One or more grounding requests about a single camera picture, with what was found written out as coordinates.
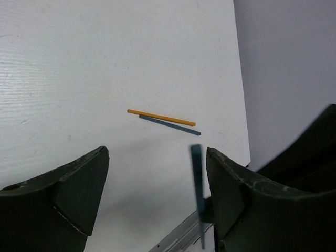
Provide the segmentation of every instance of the dark blue stick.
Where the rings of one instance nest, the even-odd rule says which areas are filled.
[[[199,144],[190,147],[191,160],[193,163],[193,176],[197,203],[197,212],[199,216],[199,234],[201,236],[202,249],[205,249],[205,231],[204,223],[201,222],[201,214],[205,210],[205,200],[203,199],[203,173],[202,173],[202,147]]]
[[[158,124],[162,124],[162,125],[165,125],[165,126],[168,126],[170,128],[177,129],[177,130],[182,130],[182,131],[190,133],[190,134],[201,135],[201,133],[199,131],[191,130],[191,129],[188,129],[188,128],[185,128],[185,127],[182,127],[182,126],[179,126],[179,125],[176,125],[176,124],[172,124],[172,123],[169,123],[169,122],[164,122],[164,121],[152,118],[152,117],[146,117],[145,115],[140,115],[139,117],[141,119],[145,119],[145,120],[148,120],[148,121],[151,121],[151,122],[156,122]]]

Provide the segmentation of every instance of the table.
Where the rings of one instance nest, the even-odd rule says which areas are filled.
[[[105,145],[87,252],[148,251],[195,211],[190,144],[249,163],[232,0],[17,0],[0,15],[0,186]]]

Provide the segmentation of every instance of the blurry black object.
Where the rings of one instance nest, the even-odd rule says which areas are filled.
[[[258,173],[207,149],[217,251],[336,251],[336,106]]]
[[[0,191],[0,251],[82,252],[109,167],[106,147]]]

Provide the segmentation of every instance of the yellow stick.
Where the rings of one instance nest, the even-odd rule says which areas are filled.
[[[127,112],[131,113],[131,114],[143,115],[143,116],[146,116],[146,117],[157,118],[157,119],[161,119],[161,120],[164,120],[164,121],[175,122],[175,123],[189,125],[189,126],[195,126],[196,125],[195,122],[189,122],[189,121],[185,121],[185,120],[181,120],[181,119],[176,119],[176,118],[171,118],[171,117],[164,117],[162,115],[150,114],[150,113],[141,112],[141,111],[132,110],[132,109],[128,109]]]

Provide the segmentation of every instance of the gray wall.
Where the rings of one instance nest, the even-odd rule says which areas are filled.
[[[234,2],[257,170],[336,103],[336,1]]]

